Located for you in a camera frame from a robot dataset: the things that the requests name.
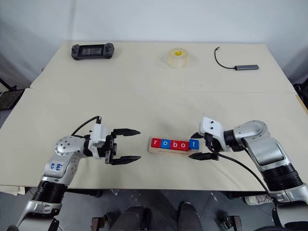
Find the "person's leg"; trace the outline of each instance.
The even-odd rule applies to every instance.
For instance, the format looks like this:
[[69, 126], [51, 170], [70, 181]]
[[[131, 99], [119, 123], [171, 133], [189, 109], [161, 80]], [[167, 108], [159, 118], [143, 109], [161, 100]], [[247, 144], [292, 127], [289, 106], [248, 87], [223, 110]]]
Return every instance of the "person's leg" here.
[[140, 206], [130, 207], [115, 221], [110, 231], [135, 231], [139, 230], [144, 208]]
[[178, 231], [202, 231], [199, 215], [189, 202], [182, 203], [179, 208]]

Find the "blue letter block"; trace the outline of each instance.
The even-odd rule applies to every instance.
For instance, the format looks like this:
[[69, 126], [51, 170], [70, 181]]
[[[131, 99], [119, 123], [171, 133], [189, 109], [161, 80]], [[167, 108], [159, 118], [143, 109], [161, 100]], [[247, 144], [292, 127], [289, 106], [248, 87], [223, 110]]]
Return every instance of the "blue letter block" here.
[[160, 147], [161, 147], [161, 148], [170, 149], [170, 145], [171, 145], [171, 140], [162, 139], [162, 142], [161, 142], [161, 144], [160, 144]]
[[199, 141], [198, 140], [189, 140], [189, 149], [199, 149]]

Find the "table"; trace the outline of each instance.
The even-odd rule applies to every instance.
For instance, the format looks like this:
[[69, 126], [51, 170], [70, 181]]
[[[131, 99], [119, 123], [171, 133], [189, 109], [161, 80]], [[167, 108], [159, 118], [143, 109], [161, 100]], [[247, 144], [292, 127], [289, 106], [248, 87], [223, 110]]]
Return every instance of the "table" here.
[[[142, 158], [123, 166], [83, 159], [71, 188], [262, 190], [245, 169], [228, 160], [147, 152], [150, 137], [188, 139], [204, 116], [226, 129], [264, 121], [308, 181], [308, 115], [265, 45], [117, 42], [111, 60], [83, 61], [70, 57], [71, 45], [62, 45], [1, 128], [0, 185], [36, 186], [55, 142], [95, 115], [110, 130], [139, 130], [141, 135], [117, 138], [117, 155]], [[221, 68], [213, 57], [217, 46], [225, 65], [258, 64], [260, 69]], [[189, 51], [182, 69], [164, 63], [174, 47]], [[247, 154], [228, 155], [257, 172]]]

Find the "floor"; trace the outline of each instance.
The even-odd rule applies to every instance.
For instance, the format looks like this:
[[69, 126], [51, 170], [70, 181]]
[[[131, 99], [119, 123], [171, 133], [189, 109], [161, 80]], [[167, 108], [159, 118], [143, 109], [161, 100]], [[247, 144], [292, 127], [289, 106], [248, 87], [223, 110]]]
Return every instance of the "floor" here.
[[[31, 188], [25, 195], [18, 196], [0, 193], [0, 231], [17, 223], [35, 190]], [[67, 192], [56, 218], [63, 231], [84, 231], [90, 230], [92, 217], [102, 217], [107, 212], [117, 217], [130, 206], [141, 205], [152, 212], [149, 230], [175, 231], [177, 209], [182, 201], [189, 201], [196, 207], [205, 231], [225, 230], [217, 225], [217, 217], [221, 214], [241, 216], [243, 231], [274, 225], [273, 204], [250, 206], [241, 199], [230, 200], [222, 192], [189, 190], [120, 190], [118, 195], [105, 190], [99, 198]]]

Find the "handwritten label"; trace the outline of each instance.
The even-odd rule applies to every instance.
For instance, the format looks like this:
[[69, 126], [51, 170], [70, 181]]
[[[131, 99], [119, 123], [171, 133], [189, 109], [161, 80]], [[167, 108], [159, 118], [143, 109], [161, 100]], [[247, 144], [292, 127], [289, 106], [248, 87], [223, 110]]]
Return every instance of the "handwritten label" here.
[[63, 165], [64, 162], [52, 162], [49, 169], [53, 171], [60, 171]]

